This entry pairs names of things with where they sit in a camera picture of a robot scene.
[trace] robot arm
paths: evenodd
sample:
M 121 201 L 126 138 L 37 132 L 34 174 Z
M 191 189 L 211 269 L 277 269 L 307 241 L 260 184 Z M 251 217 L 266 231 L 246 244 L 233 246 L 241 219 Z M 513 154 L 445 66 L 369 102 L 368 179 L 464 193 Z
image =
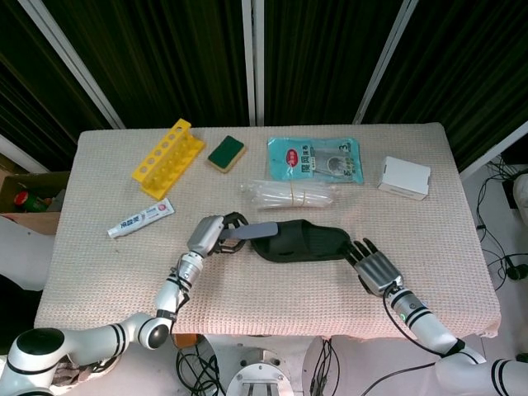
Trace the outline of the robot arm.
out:
M 442 387 L 454 394 L 526 394 L 526 363 L 486 362 L 479 353 L 451 334 L 422 301 L 403 286 L 402 274 L 371 241 L 364 239 L 364 243 L 348 243 L 344 253 L 366 291 L 382 297 L 384 304 L 388 302 L 420 345 L 441 357 L 435 369 Z
M 30 394 L 51 395 L 52 383 L 59 360 L 68 358 L 79 365 L 119 356 L 131 342 L 147 349 L 160 347 L 177 320 L 178 311 L 189 300 L 189 291 L 203 268 L 203 260 L 213 252 L 236 252 L 244 241 L 235 247 L 222 246 L 220 234 L 229 226 L 246 224 L 240 214 L 210 216 L 202 219 L 191 235 L 176 267 L 159 291 L 156 317 L 135 313 L 123 322 L 82 331 L 37 328 L 24 332 L 14 342 L 7 364 L 0 377 L 0 395 L 22 396 Z

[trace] beige textured tablecloth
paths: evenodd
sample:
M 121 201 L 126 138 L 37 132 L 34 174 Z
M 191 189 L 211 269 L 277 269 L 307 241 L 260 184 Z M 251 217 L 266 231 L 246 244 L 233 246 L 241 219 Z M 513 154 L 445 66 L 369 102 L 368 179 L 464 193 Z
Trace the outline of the beige textured tablecloth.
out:
M 206 147 L 168 193 L 176 213 L 117 240 L 106 231 L 153 203 L 130 174 L 166 130 L 88 131 L 79 140 L 37 327 L 89 328 L 137 311 L 154 296 L 186 240 L 207 215 L 243 213 L 250 222 L 307 219 L 370 238 L 408 288 L 457 336 L 496 335 L 497 296 L 488 275 L 446 134 L 439 124 L 193 129 Z M 231 134 L 247 153 L 228 174 L 206 164 Z M 351 136 L 360 143 L 365 185 L 342 185 L 330 209 L 255 210 L 241 183 L 266 175 L 271 136 Z M 431 167 L 430 194 L 409 200 L 376 189 L 385 156 Z M 205 261 L 177 332 L 397 337 L 381 299 L 345 262 L 276 264 L 249 245 Z

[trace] small white box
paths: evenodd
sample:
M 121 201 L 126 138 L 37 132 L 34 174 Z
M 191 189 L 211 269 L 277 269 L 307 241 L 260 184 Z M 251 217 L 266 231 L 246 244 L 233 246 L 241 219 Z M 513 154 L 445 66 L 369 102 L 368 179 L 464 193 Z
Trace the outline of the small white box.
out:
M 414 200 L 423 200 L 429 193 L 431 169 L 393 157 L 383 161 L 378 188 Z

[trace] black slipper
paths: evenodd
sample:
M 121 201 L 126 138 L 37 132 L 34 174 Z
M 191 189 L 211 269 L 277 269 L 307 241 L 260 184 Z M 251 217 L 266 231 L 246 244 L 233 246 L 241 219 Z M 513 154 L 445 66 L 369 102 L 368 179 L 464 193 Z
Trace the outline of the black slipper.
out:
M 255 251 L 270 262 L 320 262 L 340 260 L 341 246 L 350 242 L 342 229 L 313 225 L 306 220 L 277 223 L 277 235 L 253 239 Z

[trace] toothpaste tube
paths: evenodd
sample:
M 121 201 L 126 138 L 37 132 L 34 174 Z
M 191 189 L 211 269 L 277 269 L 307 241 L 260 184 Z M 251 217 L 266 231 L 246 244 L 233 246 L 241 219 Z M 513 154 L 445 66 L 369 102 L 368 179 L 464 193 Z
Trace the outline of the toothpaste tube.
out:
M 133 233 L 136 229 L 141 229 L 145 225 L 149 225 L 156 220 L 165 216 L 172 215 L 174 209 L 168 198 L 159 201 L 156 205 L 145 209 L 144 211 L 130 216 L 128 219 L 121 221 L 114 228 L 108 230 L 110 238 L 123 237 L 129 233 Z

